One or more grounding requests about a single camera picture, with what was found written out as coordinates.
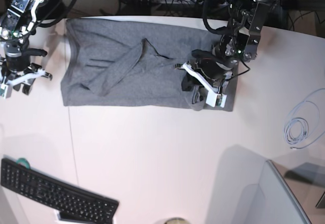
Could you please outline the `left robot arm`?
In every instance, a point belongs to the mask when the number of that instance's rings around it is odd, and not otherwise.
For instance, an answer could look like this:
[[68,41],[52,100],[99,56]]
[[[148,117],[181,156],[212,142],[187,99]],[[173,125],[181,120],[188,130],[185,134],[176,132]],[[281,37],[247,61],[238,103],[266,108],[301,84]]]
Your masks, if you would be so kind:
[[238,72],[238,65],[256,59],[261,31],[275,0],[231,0],[227,25],[217,29],[208,23],[209,1],[203,2],[202,20],[207,31],[220,40],[211,51],[193,50],[193,59],[176,68],[186,71],[183,91],[203,89],[205,103],[220,107],[226,100],[226,87],[244,74]]

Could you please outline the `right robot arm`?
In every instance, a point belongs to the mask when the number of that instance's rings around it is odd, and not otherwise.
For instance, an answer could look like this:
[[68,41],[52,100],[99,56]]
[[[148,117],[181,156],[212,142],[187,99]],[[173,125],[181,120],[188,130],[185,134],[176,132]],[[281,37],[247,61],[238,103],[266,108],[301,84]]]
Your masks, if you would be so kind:
[[60,22],[76,1],[71,0],[55,20],[44,23],[56,8],[49,10],[42,19],[37,18],[37,11],[49,0],[12,0],[6,13],[1,16],[1,44],[4,48],[4,56],[1,57],[1,98],[9,98],[13,90],[22,90],[29,95],[37,78],[52,79],[52,75],[41,65],[31,62],[31,57],[45,57],[48,53],[43,49],[30,48],[29,37],[36,33],[37,27],[47,28]]

